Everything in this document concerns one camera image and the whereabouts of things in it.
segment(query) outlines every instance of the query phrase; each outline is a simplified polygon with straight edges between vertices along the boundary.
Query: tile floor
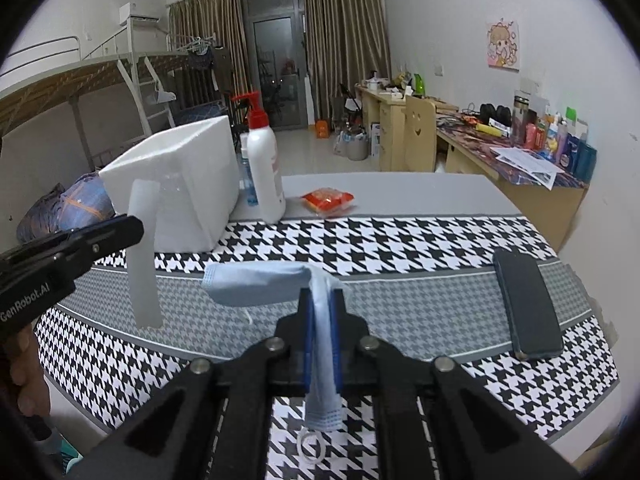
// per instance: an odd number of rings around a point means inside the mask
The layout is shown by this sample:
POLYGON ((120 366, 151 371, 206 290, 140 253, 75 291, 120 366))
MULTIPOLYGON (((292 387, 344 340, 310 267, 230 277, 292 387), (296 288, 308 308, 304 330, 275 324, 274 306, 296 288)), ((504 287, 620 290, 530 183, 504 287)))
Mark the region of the tile floor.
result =
POLYGON ((367 157, 356 162, 334 155, 335 136, 316 139, 316 134, 307 129, 284 130, 276 132, 276 139, 283 175, 378 171, 377 159, 367 157))

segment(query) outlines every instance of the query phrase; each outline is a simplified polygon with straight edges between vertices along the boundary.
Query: ear loop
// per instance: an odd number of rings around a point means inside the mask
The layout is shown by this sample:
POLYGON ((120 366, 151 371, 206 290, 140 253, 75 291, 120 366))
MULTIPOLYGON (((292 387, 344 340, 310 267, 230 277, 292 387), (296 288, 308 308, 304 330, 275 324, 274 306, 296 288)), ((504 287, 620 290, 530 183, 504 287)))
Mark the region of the ear loop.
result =
POLYGON ((311 465, 317 465, 321 463, 326 456, 326 442, 324 441, 324 438, 322 438, 322 433, 320 433, 319 431, 309 431, 305 426, 303 426, 302 429, 300 429, 300 431, 298 432, 298 438, 296 439, 296 448, 298 448, 299 457, 311 465), (308 454, 305 454, 302 449, 302 445, 304 444, 305 439, 313 435, 316 436, 318 444, 320 444, 320 453, 318 454, 318 456, 309 456, 308 454))

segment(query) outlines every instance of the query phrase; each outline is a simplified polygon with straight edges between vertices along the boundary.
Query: green bottle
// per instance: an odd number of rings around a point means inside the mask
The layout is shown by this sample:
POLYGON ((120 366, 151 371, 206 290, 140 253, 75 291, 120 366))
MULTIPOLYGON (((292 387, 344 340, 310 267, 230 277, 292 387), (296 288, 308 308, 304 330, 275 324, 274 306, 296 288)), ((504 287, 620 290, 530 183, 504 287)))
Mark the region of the green bottle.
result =
POLYGON ((424 95, 424 81, 422 80, 422 77, 420 76, 420 74, 414 74, 414 79, 415 79, 415 93, 418 95, 424 95))

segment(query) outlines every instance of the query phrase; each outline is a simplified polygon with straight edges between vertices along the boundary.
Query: red snack package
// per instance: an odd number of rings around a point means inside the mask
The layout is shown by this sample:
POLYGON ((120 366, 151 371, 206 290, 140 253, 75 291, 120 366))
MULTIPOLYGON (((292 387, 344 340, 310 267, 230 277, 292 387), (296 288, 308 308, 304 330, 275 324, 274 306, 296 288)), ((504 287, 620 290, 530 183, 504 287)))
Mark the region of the red snack package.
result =
POLYGON ((331 187, 321 187, 303 196, 302 202, 316 214, 331 215, 353 205, 353 195, 331 187))

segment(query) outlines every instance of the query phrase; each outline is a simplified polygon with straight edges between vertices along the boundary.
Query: black and white pattern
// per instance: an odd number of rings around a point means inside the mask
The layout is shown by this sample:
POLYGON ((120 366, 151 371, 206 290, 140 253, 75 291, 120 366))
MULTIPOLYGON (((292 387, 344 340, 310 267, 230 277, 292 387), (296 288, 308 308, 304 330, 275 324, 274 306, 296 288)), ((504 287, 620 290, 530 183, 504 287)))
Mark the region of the black and white pattern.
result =
MULTIPOLYGON (((40 318, 36 336, 45 371, 110 429, 187 364, 101 332, 56 308, 40 318)), ((564 352, 555 359, 521 363, 505 353, 463 366, 546 440, 579 418, 618 380, 595 317, 567 329, 563 339, 564 352)))
MULTIPOLYGON (((379 478, 373 404, 370 397, 343 399, 342 428, 322 433, 326 442, 325 458, 317 465, 301 458, 296 439, 305 418, 304 400, 276 397, 271 411, 271 429, 266 480, 379 478)), ((305 439, 303 451, 318 456, 316 438, 305 439)))
POLYGON ((110 430, 187 364, 96 330, 56 308, 40 317, 35 333, 49 377, 110 430))
MULTIPOLYGON (((208 253, 156 253, 156 270, 204 272, 213 262, 311 262, 338 276, 468 269, 491 265, 497 248, 538 260, 556 253, 523 216, 333 218, 230 222, 208 253)), ((126 252, 96 265, 126 268, 126 252)))
POLYGON ((581 416, 618 382, 595 316, 566 330, 560 357, 520 362, 512 354, 464 364, 466 371, 546 440, 581 416))

